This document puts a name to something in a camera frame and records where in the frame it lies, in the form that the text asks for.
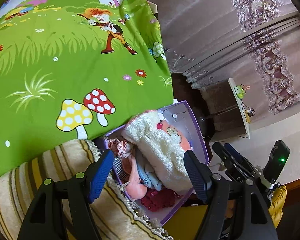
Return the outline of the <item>white fluffy cloth pink trim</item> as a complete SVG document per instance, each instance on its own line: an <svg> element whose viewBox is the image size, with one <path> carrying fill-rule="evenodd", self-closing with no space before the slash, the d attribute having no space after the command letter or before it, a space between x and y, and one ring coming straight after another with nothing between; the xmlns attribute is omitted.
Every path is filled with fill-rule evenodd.
<svg viewBox="0 0 300 240"><path fill-rule="evenodd" d="M121 134L138 147L164 187L185 193L192 188L184 166L186 151L167 132L157 128L160 123L156 110L146 111L130 119Z"/></svg>

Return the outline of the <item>white side shelf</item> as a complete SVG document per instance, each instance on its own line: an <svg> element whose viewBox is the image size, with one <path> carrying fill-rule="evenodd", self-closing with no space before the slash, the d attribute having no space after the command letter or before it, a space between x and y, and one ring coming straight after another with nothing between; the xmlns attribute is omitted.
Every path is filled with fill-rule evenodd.
<svg viewBox="0 0 300 240"><path fill-rule="evenodd" d="M231 91L234 95L234 98L236 100L236 103L238 105L238 109L240 111L240 114L241 114L241 117L242 117L242 120L243 120L243 124L244 124L244 130L245 132L243 133L244 134L244 137L247 137L248 139L250 139L250 127L249 127L249 122L248 122L248 119L247 119L247 116L246 116L246 113L245 113L245 109L244 109L244 106L243 106L243 102L242 102L242 99L240 99L236 93L236 90L235 90L235 87L237 86L235 84L235 81L233 78L229 78L228 79L228 84L231 88Z"/></svg>

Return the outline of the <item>yellow padded sleeve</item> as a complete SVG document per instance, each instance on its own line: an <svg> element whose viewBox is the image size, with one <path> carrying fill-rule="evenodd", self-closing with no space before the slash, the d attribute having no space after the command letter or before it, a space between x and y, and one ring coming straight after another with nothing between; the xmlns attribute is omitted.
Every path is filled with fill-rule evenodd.
<svg viewBox="0 0 300 240"><path fill-rule="evenodd" d="M273 196L271 198L271 206L268 209L268 211L275 228L277 228L283 216L282 209L285 204L286 196L287 196L287 188L285 185L278 187L273 192Z"/></svg>

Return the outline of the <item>green toy on shelf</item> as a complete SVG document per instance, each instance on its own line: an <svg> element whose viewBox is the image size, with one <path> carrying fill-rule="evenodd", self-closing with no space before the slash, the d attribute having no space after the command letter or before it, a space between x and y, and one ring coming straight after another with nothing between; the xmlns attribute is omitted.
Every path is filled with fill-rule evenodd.
<svg viewBox="0 0 300 240"><path fill-rule="evenodd" d="M239 99L243 99L247 90L249 89L250 89L249 85L243 85L243 84L234 87L234 91Z"/></svg>

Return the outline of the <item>purple white storage box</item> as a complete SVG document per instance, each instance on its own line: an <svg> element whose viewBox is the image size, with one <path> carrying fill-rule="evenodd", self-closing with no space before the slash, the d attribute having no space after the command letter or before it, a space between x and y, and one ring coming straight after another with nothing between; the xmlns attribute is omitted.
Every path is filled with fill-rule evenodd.
<svg viewBox="0 0 300 240"><path fill-rule="evenodd" d="M192 150L201 163L208 164L209 156L206 145L189 104L186 101L181 101L162 107L156 111L159 113L161 120L161 123L157 125L157 128L167 132L185 151ZM107 149L109 139L125 139L121 134L124 126L125 125L122 125L106 133L103 136L101 147ZM165 224L187 201L192 192L193 188L190 188L189 191L185 193L177 193L178 197L173 207L168 207L158 212L147 210L147 216L149 218L157 218L160 220L161 224Z"/></svg>

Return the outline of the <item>pile of small clothes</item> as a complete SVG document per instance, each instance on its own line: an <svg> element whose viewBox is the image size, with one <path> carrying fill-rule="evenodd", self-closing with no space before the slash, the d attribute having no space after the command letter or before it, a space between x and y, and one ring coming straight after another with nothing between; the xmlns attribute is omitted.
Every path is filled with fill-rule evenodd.
<svg viewBox="0 0 300 240"><path fill-rule="evenodd" d="M146 195L139 200L141 204L152 212L158 212L175 205L178 195L174 191L164 187L155 174L153 167L151 167L150 163L136 146L126 140L115 138L108 140L108 148L115 154L114 171L121 181L125 193L124 183L127 181L127 174L123 170L121 160L133 154L138 166L140 183L147 187Z"/></svg>

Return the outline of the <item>beige curtain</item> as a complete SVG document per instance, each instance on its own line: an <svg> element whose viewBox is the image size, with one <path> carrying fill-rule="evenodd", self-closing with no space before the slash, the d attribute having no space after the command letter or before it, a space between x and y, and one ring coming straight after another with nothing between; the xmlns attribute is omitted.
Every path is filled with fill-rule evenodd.
<svg viewBox="0 0 300 240"><path fill-rule="evenodd" d="M235 103L228 78L249 85L253 122L300 111L300 16L290 0L148 0L157 5L167 61L211 113Z"/></svg>

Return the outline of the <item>green cartoon play mat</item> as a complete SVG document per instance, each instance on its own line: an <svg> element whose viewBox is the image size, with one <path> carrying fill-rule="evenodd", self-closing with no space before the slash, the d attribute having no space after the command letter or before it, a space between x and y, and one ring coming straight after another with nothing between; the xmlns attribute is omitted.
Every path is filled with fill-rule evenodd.
<svg viewBox="0 0 300 240"><path fill-rule="evenodd" d="M147 0L3 1L0 176L173 102L156 14Z"/></svg>

